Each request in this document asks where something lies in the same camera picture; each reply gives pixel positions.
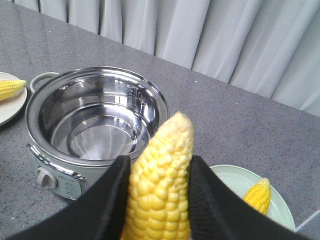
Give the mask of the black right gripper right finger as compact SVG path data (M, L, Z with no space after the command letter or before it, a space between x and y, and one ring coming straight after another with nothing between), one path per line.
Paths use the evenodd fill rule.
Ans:
M227 187L198 155L190 162L188 211L194 240L304 240Z

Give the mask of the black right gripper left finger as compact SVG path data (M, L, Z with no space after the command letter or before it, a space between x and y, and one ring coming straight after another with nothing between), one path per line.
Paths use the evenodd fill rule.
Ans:
M11 240L118 240L125 223L130 158L118 156L75 202Z

